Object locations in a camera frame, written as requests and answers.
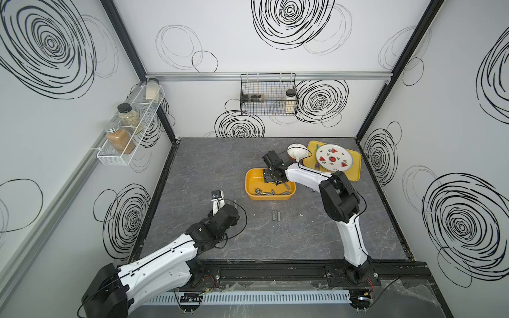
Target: black wire basket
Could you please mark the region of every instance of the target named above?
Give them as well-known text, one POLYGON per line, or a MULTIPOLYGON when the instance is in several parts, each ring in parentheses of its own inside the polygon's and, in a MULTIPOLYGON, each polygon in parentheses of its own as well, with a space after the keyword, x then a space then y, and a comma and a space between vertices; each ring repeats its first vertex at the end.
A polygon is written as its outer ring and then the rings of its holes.
POLYGON ((293 116, 298 95, 287 98, 287 90, 295 90, 295 73, 247 73, 240 75, 240 110, 253 115, 293 116))

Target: yellow tray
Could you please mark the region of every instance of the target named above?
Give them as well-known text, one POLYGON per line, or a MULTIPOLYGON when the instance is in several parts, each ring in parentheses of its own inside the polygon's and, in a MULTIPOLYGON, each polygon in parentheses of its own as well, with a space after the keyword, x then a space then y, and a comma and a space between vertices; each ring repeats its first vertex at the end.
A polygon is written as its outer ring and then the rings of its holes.
POLYGON ((246 193, 249 198, 259 201, 270 201, 270 200, 288 200, 295 193, 295 182, 287 182, 289 190, 284 184, 275 185, 274 183, 265 183, 263 180, 263 169, 255 168, 251 169, 246 173, 246 193), (289 191, 287 195, 256 195, 255 189, 259 188, 263 192, 270 192, 274 189, 275 193, 283 193, 289 191))
MULTIPOLYGON (((318 147, 321 147, 325 144, 326 143, 315 141, 315 140, 312 140, 307 144, 307 149, 309 151, 311 151, 312 155, 309 158, 306 158, 302 161, 304 166, 311 168, 311 169, 315 169, 315 164, 317 164, 317 157, 316 157, 317 145, 318 145, 318 147)), ((347 176, 348 180, 350 180, 350 181, 353 181, 353 182, 359 181, 359 179, 360 179, 360 163, 362 161, 361 160, 362 157, 361 157, 360 153, 358 153, 356 151, 349 150, 349 149, 347 149, 347 150, 352 155, 353 165, 350 169, 345 171, 345 175, 347 176)), ((322 166, 320 166, 319 170, 323 171, 323 172, 333 172, 333 171, 329 171, 329 170, 325 169, 322 166)))

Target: red wire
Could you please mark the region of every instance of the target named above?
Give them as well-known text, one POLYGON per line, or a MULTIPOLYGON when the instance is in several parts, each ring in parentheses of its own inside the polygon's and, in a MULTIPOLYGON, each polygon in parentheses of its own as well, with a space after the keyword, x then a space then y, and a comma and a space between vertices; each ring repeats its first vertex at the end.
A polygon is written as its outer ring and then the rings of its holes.
POLYGON ((214 289, 216 289, 216 281, 215 281, 214 277, 212 277, 212 275, 205 275, 205 276, 203 277, 203 279, 205 279, 206 277, 210 277, 210 278, 212 278, 212 283, 214 284, 214 289))
POLYGON ((369 277, 367 278, 367 282, 370 283, 370 285, 371 285, 371 290, 373 291, 373 300, 375 300, 375 289, 373 288, 373 284, 371 283, 371 280, 369 277))

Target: wire basket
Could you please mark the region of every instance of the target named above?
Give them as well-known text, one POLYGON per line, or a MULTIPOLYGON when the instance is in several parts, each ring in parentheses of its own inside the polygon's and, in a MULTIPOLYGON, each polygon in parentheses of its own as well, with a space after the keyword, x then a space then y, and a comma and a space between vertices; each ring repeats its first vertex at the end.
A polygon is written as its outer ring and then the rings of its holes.
POLYGON ((156 112, 161 104, 161 101, 164 97, 164 90, 162 86, 159 86, 158 91, 155 93, 155 97, 152 100, 145 99, 146 96, 146 85, 137 86, 133 89, 133 93, 130 96, 134 96, 134 98, 129 98, 127 102, 131 104, 133 110, 138 113, 138 117, 140 119, 138 126, 123 126, 120 121, 120 117, 117 115, 113 119, 114 122, 118 123, 120 128, 127 130, 131 134, 131 139, 128 142, 128 145, 124 148, 122 153, 118 153, 111 142, 106 139, 99 152, 97 153, 97 158, 105 165, 121 165, 126 166, 131 163, 131 159, 134 157, 134 154, 138 150, 139 143, 145 137, 147 130, 150 129, 152 121, 154 117, 157 116, 156 112), (129 154, 126 153, 126 149, 129 146, 129 143, 133 143, 135 148, 129 154))
POLYGON ((253 115, 293 116, 298 96, 288 100, 286 91, 295 90, 295 73, 247 73, 240 75, 240 111, 253 115))

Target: yellow bin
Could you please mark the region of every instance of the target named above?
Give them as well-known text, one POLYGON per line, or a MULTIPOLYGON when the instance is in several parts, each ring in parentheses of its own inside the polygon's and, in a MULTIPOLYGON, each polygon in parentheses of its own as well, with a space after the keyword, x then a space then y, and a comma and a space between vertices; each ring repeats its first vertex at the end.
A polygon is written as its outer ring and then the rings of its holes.
POLYGON ((263 169, 255 168, 251 169, 246 173, 246 193, 253 200, 258 201, 270 201, 270 200, 288 200, 295 193, 295 182, 287 182, 289 190, 284 184, 275 185, 275 183, 265 183, 263 180, 263 169), (259 188, 263 192, 271 192, 274 190, 275 193, 283 193, 289 191, 288 195, 256 195, 255 189, 259 188))

